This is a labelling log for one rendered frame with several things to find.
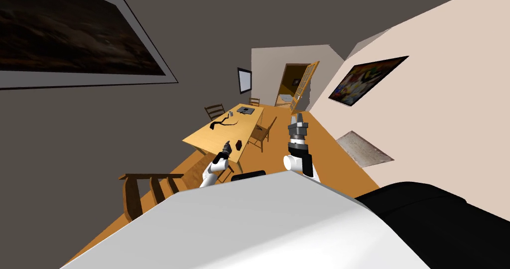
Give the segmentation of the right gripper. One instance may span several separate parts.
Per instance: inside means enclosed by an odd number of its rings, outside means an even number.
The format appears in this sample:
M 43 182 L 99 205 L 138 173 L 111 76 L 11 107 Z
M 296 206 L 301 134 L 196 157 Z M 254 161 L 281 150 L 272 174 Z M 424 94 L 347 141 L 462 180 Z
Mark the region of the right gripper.
M 296 116 L 292 116 L 288 126 L 290 141 L 305 141 L 307 129 L 308 123 L 304 123 L 302 114 L 298 114 L 298 122 Z

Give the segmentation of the light wooden table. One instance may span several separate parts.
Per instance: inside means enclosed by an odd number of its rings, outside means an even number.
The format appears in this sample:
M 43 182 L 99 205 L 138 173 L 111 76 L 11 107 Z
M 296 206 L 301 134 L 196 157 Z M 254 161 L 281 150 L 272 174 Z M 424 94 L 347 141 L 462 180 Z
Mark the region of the light wooden table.
M 243 115 L 237 112 L 237 109 L 240 107 L 251 107 L 254 108 L 255 111 L 251 115 Z M 230 141 L 232 153 L 229 157 L 229 163 L 236 164 L 239 168 L 236 172 L 242 173 L 243 169 L 241 167 L 240 158 L 262 113 L 262 107 L 238 104 L 214 121 L 199 128 L 185 138 L 183 142 L 195 147 L 205 155 L 208 152 L 214 154 L 218 153 L 224 147 L 225 143 Z M 243 147 L 240 151 L 237 151 L 235 147 L 238 140 L 241 140 L 243 143 Z

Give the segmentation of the wooden lattice door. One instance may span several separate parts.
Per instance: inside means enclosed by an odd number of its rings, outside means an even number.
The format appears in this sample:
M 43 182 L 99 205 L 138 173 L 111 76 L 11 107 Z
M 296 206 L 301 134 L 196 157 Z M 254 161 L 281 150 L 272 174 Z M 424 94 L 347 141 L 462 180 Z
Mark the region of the wooden lattice door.
M 299 84 L 299 86 L 295 92 L 295 95 L 292 99 L 292 102 L 290 104 L 290 111 L 292 114 L 297 113 L 297 111 L 298 111 L 297 106 L 299 104 L 300 98 L 301 98 L 303 92 L 308 87 L 310 80 L 313 77 L 314 72 L 315 72 L 317 66 L 319 65 L 319 63 L 320 63 L 320 61 L 316 61 L 312 64 L 307 65 L 307 67 L 303 73 L 303 76 L 301 78 L 300 84 Z

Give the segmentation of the small black framed picture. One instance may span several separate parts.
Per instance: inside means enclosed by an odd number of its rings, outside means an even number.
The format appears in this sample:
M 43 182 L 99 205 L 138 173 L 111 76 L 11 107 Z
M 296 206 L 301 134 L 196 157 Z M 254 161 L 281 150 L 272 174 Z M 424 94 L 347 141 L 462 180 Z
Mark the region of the small black framed picture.
M 251 91 L 252 90 L 252 71 L 243 69 L 243 68 L 237 68 L 237 70 L 238 70 L 240 94 Z

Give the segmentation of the colourful framed picture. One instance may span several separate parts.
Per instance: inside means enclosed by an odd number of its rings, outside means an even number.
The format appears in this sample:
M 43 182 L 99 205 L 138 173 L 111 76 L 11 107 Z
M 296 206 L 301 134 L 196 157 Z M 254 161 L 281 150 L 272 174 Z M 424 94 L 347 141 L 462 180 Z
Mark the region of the colourful framed picture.
M 407 58 L 402 56 L 353 66 L 328 99 L 349 107 L 354 105 Z

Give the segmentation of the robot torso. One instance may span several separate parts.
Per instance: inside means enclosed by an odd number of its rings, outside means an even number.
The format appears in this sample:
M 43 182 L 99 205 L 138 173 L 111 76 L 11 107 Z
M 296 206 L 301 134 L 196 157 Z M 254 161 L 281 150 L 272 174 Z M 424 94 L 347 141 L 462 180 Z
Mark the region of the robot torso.
M 62 269 L 429 269 L 355 199 L 284 171 L 179 192 Z

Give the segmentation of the large dark framed picture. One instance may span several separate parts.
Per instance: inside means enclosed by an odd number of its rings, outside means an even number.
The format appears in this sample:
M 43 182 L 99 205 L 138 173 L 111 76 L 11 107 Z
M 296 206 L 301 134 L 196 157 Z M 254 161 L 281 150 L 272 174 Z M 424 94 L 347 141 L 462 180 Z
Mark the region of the large dark framed picture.
M 176 83 L 126 0 L 0 0 L 0 90 Z

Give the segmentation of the grey textured wall panel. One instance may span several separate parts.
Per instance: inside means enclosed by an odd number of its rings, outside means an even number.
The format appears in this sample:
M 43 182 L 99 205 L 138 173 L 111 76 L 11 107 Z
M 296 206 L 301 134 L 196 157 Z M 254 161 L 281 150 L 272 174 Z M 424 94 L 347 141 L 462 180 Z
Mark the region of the grey textured wall panel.
M 389 155 L 369 143 L 355 131 L 347 132 L 336 142 L 361 168 L 394 161 Z

